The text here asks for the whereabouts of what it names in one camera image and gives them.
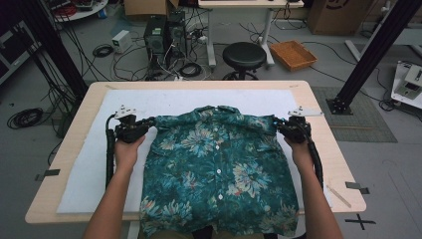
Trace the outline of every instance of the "person's right hand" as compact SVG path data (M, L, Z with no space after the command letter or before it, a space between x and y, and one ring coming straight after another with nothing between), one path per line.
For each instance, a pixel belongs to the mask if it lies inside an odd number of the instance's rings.
M285 137L285 142L292 148L293 162L295 163L300 173L310 170L314 172L313 158L308 149L308 142L302 143L292 142Z

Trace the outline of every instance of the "cardboard box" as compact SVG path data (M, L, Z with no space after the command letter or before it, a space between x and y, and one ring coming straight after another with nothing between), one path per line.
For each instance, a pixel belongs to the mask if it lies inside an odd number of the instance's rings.
M374 0L315 0L308 26L317 35L354 35Z
M291 8L289 20L307 20L310 10L311 8ZM283 9L275 11L274 15L275 18L284 19L285 11Z
M179 0L124 0L124 11L129 17L169 15L179 6Z

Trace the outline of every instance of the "hand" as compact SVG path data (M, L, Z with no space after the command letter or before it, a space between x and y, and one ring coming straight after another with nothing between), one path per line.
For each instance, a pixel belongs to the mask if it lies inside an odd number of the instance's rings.
M114 155L116 169L115 171L123 170L126 173L131 173L137 161L137 148L145 140L145 135L140 137L133 143L126 143L118 140L114 145Z
M285 137L285 142L292 148L293 162L299 170L299 173L305 171L312 171L314 173L314 163L311 157L310 150L308 149L308 142L302 143L292 142Z

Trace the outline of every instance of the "shirt placket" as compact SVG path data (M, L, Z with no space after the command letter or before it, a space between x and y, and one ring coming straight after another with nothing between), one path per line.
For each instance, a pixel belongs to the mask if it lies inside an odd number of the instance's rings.
M220 112L218 109L215 109L215 114L212 120L212 130L214 134L214 140L215 140L215 153L214 153L214 174L216 178L216 184L215 184L215 198L217 200L217 211L221 209L224 203L224 191L223 191L223 183L224 183L224 165L223 165L223 153L221 144L219 142L220 134L224 134L222 130L225 130L224 127L222 127L221 122L219 121L218 115L224 114L223 112Z

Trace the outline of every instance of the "forearm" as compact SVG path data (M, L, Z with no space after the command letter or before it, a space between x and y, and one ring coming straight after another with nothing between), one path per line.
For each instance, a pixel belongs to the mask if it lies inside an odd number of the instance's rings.
M131 172L117 171L112 177L84 238L119 238L121 218Z
M301 172L307 238L342 238L313 170Z

